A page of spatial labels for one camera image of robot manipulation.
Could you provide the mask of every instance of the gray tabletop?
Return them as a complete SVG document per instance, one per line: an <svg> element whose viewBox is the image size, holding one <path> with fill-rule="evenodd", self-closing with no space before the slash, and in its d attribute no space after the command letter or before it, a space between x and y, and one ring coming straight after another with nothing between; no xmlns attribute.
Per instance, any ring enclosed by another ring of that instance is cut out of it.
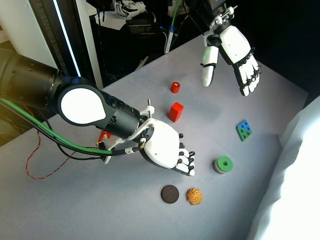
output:
<svg viewBox="0 0 320 240"><path fill-rule="evenodd" d="M0 147L0 239L245 239L281 151L278 135L307 94L263 66L255 92L243 97L222 57L215 81L203 87L203 50L200 36L105 89L137 109L151 98L153 117L184 133L182 142L196 152L194 177L154 166L136 153L113 157L106 166L101 160L69 160L51 177L33 180L25 170L38 144L32 129ZM170 92L173 81L181 83L178 94ZM175 102L184 111L173 123L167 114ZM242 120L252 128L244 142L236 132ZM56 132L84 146L93 146L100 134L60 116L50 122ZM220 156L232 159L231 172L214 172L212 162ZM43 136L30 171L41 177L64 159ZM176 203L162 201L165 185L178 188ZM189 188L203 192L202 204L186 201Z"/></svg>

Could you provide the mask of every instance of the golden brown cookie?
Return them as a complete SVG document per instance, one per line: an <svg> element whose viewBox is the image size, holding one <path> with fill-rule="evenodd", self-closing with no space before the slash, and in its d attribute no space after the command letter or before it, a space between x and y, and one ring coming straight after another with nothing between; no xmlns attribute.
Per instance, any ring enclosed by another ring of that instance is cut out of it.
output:
<svg viewBox="0 0 320 240"><path fill-rule="evenodd" d="M198 188L190 188L186 192L186 197L191 205L198 205L202 202L202 192Z"/></svg>

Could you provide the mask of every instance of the red cap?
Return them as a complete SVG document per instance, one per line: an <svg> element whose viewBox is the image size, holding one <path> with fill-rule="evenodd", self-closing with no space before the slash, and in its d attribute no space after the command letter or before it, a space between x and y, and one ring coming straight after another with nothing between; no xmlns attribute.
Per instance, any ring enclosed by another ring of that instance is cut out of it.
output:
<svg viewBox="0 0 320 240"><path fill-rule="evenodd" d="M174 94L177 94L179 92L180 89L180 83L178 83L177 81L174 81L171 85L171 92L173 92Z"/></svg>

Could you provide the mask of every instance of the green round lid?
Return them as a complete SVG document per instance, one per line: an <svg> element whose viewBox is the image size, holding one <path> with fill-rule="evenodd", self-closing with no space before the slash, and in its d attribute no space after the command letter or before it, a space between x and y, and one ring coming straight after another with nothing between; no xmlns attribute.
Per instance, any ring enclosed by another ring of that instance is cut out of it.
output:
<svg viewBox="0 0 320 240"><path fill-rule="evenodd" d="M232 168L234 167L234 164L232 163L231 159L228 158L227 156L219 157L216 163L218 168L225 173L231 171Z"/></svg>

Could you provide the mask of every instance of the white robotic hand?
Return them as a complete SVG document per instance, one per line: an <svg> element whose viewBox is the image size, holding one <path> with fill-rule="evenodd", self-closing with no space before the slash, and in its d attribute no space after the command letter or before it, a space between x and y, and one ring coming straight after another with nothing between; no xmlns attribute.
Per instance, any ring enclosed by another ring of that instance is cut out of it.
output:
<svg viewBox="0 0 320 240"><path fill-rule="evenodd" d="M241 94L248 96L259 83L261 67L258 66L253 56L254 49L250 47L246 37L230 24L236 7L229 7L224 13L217 15L210 30L204 34L202 81L205 87L212 82L220 49L225 61L233 66Z"/></svg>
<svg viewBox="0 0 320 240"><path fill-rule="evenodd" d="M172 169L187 176L195 175L195 152L188 152L180 139L183 134L178 134L171 126L163 121L152 118L155 108L148 101L148 106L140 111L140 115L145 116L145 121L136 129L136 131L126 140L139 142L142 156L150 163ZM105 136L103 139L106 149L111 150L116 145L125 142L124 139L112 136L109 139ZM105 159L108 164L111 156Z"/></svg>
<svg viewBox="0 0 320 240"><path fill-rule="evenodd" d="M146 11L146 6L142 1L113 0L112 3L114 12L127 20Z"/></svg>

